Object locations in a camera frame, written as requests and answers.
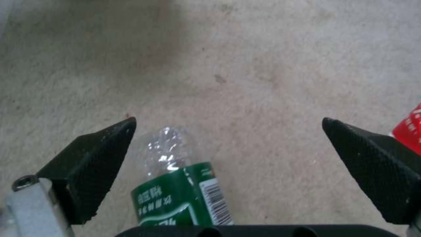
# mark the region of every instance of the clear plastic bottle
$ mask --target clear plastic bottle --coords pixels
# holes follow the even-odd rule
[[[148,181],[131,193],[139,225],[233,224],[211,164],[184,128],[164,127],[141,143]]]
[[[184,128],[164,127],[142,137],[141,162],[148,180],[200,162],[196,144]]]

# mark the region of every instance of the red label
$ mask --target red label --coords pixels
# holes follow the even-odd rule
[[[393,129],[394,137],[421,155],[421,104]]]

